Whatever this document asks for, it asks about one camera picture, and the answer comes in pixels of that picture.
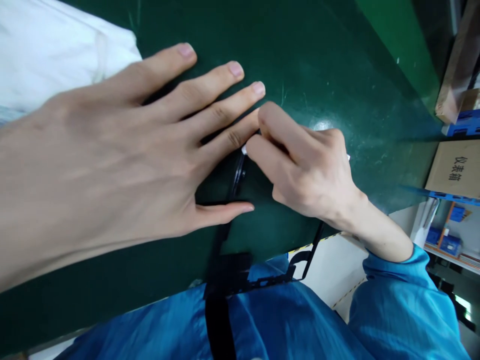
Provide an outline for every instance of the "white cloth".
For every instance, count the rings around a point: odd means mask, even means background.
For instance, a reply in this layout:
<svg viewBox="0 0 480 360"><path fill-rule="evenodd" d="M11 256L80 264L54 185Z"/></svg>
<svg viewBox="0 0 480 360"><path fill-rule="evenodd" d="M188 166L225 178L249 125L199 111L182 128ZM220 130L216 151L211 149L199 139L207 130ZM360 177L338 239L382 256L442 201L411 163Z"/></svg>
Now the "white cloth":
<svg viewBox="0 0 480 360"><path fill-rule="evenodd" d="M29 113L142 59L133 32L57 0L0 1L0 106Z"/></svg>

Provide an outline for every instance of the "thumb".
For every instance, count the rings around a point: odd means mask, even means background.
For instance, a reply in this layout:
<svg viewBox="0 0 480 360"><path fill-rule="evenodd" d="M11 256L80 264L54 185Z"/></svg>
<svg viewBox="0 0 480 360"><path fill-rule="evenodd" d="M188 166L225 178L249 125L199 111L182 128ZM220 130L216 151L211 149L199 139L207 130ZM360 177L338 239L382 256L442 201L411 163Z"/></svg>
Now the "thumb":
<svg viewBox="0 0 480 360"><path fill-rule="evenodd" d="M249 213L254 209L254 206L249 202L231 202L227 205L213 206L196 205L195 227L201 229L228 224L238 215Z"/></svg>

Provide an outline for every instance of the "green mat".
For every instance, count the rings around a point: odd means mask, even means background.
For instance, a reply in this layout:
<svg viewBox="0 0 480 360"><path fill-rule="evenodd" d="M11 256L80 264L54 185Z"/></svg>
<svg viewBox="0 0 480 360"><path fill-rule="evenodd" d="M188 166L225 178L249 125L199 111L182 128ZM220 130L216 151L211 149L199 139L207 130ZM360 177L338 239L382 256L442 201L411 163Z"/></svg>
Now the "green mat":
<svg viewBox="0 0 480 360"><path fill-rule="evenodd" d="M353 179L382 211L422 200L411 189L423 187L441 137L442 125L431 116L439 79L409 1L385 2L380 13L368 1L358 6L353 0L65 2L132 29L144 57L178 42L191 43L198 64L181 79L239 61L245 80L225 96L263 81L264 100L281 105L298 123L343 131ZM396 7L404 8L400 18ZM396 24L394 34L386 36L390 23ZM407 53L397 56L399 51ZM422 72L405 68L403 60L416 62L412 69ZM201 185L200 203L225 200L237 156L229 156ZM247 161L245 168L238 198L251 201L256 210L234 220L222 251L249 251L259 262L310 243L319 221L274 202L272 185L257 166ZM216 230L118 250L2 293L0 356L106 321L204 279ZM333 233L328 228L324 236Z"/></svg>

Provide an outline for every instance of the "blue sleeve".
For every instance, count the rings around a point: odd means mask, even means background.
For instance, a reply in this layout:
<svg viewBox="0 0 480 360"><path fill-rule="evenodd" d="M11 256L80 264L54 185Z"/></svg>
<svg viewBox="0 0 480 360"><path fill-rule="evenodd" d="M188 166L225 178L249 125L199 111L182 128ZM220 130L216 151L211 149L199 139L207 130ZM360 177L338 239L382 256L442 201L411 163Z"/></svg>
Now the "blue sleeve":
<svg viewBox="0 0 480 360"><path fill-rule="evenodd" d="M353 295L348 327L377 359L469 359L460 342L455 309L425 267L427 253L414 246L394 263L370 253L367 282Z"/></svg>

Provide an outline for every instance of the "hand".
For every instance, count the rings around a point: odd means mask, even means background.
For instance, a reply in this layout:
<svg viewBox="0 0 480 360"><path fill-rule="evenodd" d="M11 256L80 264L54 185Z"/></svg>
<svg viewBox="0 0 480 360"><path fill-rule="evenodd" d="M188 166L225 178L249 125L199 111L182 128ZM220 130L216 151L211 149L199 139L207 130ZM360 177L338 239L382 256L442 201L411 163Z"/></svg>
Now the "hand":
<svg viewBox="0 0 480 360"><path fill-rule="evenodd" d="M354 233L368 199L352 180L342 132L300 126L272 102L260 108L258 120L262 136L254 135L246 149L273 183L273 199Z"/></svg>
<svg viewBox="0 0 480 360"><path fill-rule="evenodd" d="M230 222L248 202L200 206L195 191L258 129L258 111L221 132L264 97L234 61L145 106L197 61L178 44L106 81L61 93L0 132L0 276L18 283L141 242Z"/></svg>

